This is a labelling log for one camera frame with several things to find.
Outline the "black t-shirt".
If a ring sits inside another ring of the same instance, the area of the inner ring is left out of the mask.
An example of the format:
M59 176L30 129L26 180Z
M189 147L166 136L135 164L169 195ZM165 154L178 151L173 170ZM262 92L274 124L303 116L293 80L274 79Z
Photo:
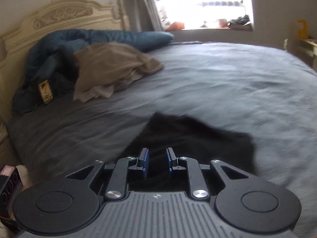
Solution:
M250 174L256 173L251 135L210 127L187 115L156 112L122 153L122 157L139 156L143 148L149 150L147 178L141 182L133 177L131 187L158 191L185 185L182 179L170 180L165 152L168 147L177 157L194 158L201 164L221 160Z

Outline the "beige clothes pile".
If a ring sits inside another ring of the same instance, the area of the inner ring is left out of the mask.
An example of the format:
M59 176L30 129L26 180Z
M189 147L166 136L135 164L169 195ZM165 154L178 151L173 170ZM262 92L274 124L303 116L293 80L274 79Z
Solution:
M133 82L164 68L155 58L116 42L90 45L74 53L78 79L74 101L110 98L116 91L127 89Z

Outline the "clothes on window sill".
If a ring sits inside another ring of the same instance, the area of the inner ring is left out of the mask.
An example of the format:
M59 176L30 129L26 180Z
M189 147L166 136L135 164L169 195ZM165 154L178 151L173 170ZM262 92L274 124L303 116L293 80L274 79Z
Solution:
M241 31L252 31L252 23L250 21L249 16L246 14L243 17L239 17L237 19L232 19L228 22L228 28L233 30L241 30Z

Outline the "grey bed blanket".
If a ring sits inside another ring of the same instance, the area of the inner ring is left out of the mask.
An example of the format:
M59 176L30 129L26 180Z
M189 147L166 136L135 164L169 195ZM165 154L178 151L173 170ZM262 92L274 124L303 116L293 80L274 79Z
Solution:
M95 159L111 162L155 112L248 133L257 172L300 199L300 231L316 226L316 72L274 48L179 44L152 52L163 70L108 99L59 98L9 123L33 182Z

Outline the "orange item on sill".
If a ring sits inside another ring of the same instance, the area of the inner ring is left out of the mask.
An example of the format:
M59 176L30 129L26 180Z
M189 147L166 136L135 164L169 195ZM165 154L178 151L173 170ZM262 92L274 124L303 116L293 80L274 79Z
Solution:
M171 31L181 31L185 29L184 23L181 22L173 22L171 25L169 25L165 31L171 32Z

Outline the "white low cabinet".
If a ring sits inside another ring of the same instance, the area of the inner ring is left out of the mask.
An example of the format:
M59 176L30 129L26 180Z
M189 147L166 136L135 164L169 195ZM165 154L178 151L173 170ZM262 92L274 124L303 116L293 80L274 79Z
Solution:
M284 50L298 57L316 71L316 40L315 39L285 39Z

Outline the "grey curtain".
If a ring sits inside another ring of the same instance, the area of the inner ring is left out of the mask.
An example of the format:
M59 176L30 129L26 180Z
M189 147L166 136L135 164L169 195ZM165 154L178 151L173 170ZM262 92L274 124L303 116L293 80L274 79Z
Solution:
M142 0L154 31L163 31L163 18L160 15L159 0Z

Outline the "cream carved headboard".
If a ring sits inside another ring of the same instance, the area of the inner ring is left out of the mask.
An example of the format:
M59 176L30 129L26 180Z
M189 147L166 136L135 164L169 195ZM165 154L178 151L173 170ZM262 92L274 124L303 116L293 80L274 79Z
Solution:
M53 0L2 34L7 53L1 59L1 119L4 122L11 118L11 102L23 79L30 48L45 35L66 29L129 31L131 27L123 0L118 0L116 5L89 0Z

